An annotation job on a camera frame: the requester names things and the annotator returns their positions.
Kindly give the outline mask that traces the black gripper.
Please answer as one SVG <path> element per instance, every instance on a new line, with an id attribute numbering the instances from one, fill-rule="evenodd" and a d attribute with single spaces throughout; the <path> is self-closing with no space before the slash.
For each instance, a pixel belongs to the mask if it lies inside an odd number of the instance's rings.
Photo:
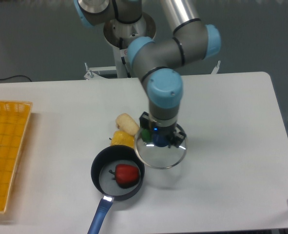
<path id="1" fill-rule="evenodd" d="M 175 132 L 177 118 L 166 120 L 149 118 L 147 112 L 143 112 L 139 118 L 140 129 L 148 129 L 152 135 L 153 143 L 168 143 L 168 148 L 172 146 L 178 148 L 186 138 L 182 131 Z"/>

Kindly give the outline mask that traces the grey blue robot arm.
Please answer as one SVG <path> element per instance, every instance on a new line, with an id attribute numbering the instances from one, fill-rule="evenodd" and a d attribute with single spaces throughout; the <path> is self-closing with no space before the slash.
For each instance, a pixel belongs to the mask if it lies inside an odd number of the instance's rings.
<path id="1" fill-rule="evenodd" d="M 201 21 L 190 0 L 161 2 L 173 36 L 160 43 L 154 41 L 155 23 L 139 0 L 76 0 L 74 5 L 83 24 L 104 24 L 106 40 L 127 51 L 120 61 L 127 75 L 139 78 L 149 99 L 149 113 L 140 118 L 145 140 L 178 147 L 186 134 L 177 124 L 183 83 L 176 68 L 216 55 L 219 31 Z"/>

